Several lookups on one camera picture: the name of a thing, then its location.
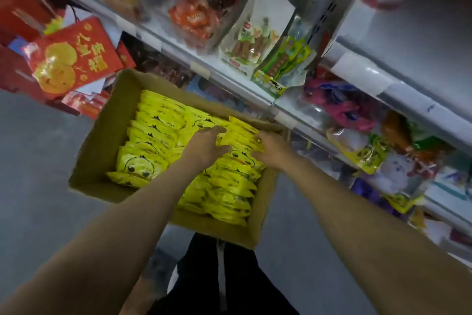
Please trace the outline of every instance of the leg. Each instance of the leg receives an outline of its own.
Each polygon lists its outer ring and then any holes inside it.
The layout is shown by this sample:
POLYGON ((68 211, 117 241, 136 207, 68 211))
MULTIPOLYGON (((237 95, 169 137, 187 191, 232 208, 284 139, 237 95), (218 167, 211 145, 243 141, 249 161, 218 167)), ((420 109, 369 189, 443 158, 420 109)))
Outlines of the leg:
POLYGON ((226 302, 230 314, 298 315, 257 264, 256 254, 225 245, 226 302))
POLYGON ((178 280, 148 315, 217 314, 220 311, 216 239, 196 233, 177 263, 178 280))

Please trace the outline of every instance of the gray floor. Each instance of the gray floor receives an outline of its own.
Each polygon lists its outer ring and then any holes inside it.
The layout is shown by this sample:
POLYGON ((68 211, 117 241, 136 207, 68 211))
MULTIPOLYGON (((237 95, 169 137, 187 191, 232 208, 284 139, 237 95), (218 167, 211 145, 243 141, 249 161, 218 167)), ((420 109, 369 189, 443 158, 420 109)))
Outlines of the gray floor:
MULTIPOLYGON (((29 279, 106 204, 67 190, 74 156, 91 127, 0 91, 0 300, 29 279)), ((168 226, 158 247, 179 259, 192 232, 168 226)), ((256 250, 260 266, 300 314, 375 314, 309 206, 286 177, 256 250)))

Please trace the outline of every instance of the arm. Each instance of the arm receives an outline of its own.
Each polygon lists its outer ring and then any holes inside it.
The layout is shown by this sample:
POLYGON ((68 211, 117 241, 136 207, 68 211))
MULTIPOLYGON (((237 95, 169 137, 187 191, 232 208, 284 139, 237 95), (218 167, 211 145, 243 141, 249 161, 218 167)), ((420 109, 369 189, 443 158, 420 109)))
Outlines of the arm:
POLYGON ((466 314, 472 275, 414 228, 352 193, 276 134, 253 156, 285 172, 315 210, 339 257, 380 314, 466 314))
POLYGON ((192 180, 230 146, 222 127, 198 131, 182 158, 109 209, 44 264, 1 307, 2 315, 118 314, 192 180))

